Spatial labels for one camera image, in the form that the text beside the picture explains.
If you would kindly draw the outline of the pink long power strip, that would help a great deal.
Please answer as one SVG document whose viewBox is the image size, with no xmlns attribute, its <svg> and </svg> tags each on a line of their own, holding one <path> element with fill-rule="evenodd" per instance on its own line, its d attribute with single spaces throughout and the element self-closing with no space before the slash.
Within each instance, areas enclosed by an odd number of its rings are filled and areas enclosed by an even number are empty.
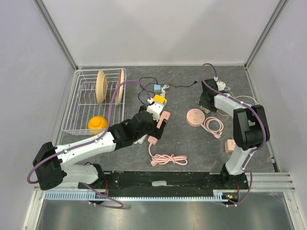
<svg viewBox="0 0 307 230">
<path fill-rule="evenodd" d="M 166 127 L 169 119 L 170 119 L 170 113 L 167 112 L 167 111 L 163 111 L 160 118 L 159 118 L 159 121 L 157 123 L 157 126 L 156 126 L 156 129 L 153 133 L 153 136 L 149 136 L 148 137 L 148 142 L 155 145 L 158 140 L 161 139 L 162 137 L 162 134 L 164 132 L 164 128 Z"/>
</svg>

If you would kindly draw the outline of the yellow cube socket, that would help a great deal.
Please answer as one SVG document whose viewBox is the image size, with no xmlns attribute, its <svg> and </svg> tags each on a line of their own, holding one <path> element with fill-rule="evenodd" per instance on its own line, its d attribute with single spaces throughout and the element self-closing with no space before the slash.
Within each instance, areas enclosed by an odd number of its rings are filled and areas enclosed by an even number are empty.
<svg viewBox="0 0 307 230">
<path fill-rule="evenodd" d="M 159 102 L 159 103 L 165 105 L 166 99 L 165 99 L 165 97 L 156 94 L 156 95 L 154 96 L 154 98 L 153 98 L 153 102 Z"/>
</svg>

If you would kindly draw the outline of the white multicolour power strip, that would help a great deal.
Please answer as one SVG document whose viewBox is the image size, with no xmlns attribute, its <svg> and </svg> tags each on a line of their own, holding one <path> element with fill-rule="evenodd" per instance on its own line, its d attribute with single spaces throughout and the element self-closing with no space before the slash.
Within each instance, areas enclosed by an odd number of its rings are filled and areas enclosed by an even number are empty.
<svg viewBox="0 0 307 230">
<path fill-rule="evenodd" d="M 145 139 L 148 137 L 148 134 L 145 134 L 145 135 L 143 135 L 142 137 L 140 137 L 140 138 L 138 138 L 135 142 L 134 142 L 134 144 L 142 144 L 144 141 L 145 141 Z"/>
</svg>

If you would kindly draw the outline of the white cube socket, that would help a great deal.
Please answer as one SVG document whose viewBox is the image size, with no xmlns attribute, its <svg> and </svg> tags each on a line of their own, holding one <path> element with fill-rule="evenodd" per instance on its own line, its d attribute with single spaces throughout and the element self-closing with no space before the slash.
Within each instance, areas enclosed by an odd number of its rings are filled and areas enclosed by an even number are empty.
<svg viewBox="0 0 307 230">
<path fill-rule="evenodd" d="M 206 109 L 206 108 L 203 108 L 202 111 L 203 111 L 205 114 L 208 114 L 208 113 L 211 112 L 210 110 L 208 110 L 208 109 Z"/>
</svg>

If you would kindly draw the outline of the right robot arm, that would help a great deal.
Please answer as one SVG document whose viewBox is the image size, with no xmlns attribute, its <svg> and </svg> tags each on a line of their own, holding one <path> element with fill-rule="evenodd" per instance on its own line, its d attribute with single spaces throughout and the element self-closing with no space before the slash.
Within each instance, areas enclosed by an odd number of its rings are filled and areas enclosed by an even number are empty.
<svg viewBox="0 0 307 230">
<path fill-rule="evenodd" d="M 224 91 L 218 91 L 214 79 L 202 80 L 200 105 L 216 112 L 222 110 L 233 119 L 233 138 L 236 143 L 230 159 L 225 163 L 226 173 L 220 176 L 224 188 L 237 183 L 236 175 L 242 174 L 254 152 L 264 147 L 270 132 L 264 107 L 241 102 Z"/>
</svg>

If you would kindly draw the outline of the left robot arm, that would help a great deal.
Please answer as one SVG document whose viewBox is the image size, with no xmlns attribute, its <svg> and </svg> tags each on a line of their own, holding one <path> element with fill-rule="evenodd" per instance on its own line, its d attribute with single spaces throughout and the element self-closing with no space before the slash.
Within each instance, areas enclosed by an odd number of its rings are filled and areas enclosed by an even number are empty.
<svg viewBox="0 0 307 230">
<path fill-rule="evenodd" d="M 46 191 L 61 183 L 86 183 L 94 188 L 105 184 L 105 176 L 100 166 L 77 165 L 78 162 L 92 156 L 129 147 L 148 135 L 160 139 L 165 125 L 157 127 L 163 121 L 164 105 L 155 102 L 141 106 L 131 119 L 112 125 L 104 132 L 71 144 L 53 146 L 44 143 L 33 160 L 33 169 L 41 190 Z"/>
</svg>

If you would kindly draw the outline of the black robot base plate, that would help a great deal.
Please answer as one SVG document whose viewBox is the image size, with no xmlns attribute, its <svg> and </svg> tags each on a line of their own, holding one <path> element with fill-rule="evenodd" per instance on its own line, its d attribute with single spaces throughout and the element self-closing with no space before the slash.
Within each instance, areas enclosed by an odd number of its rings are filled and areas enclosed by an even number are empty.
<svg viewBox="0 0 307 230">
<path fill-rule="evenodd" d="M 243 173 L 226 176 L 220 172 L 106 172 L 90 185 L 95 190 L 106 189 L 116 195 L 212 195 L 214 190 L 245 190 L 249 188 Z"/>
</svg>

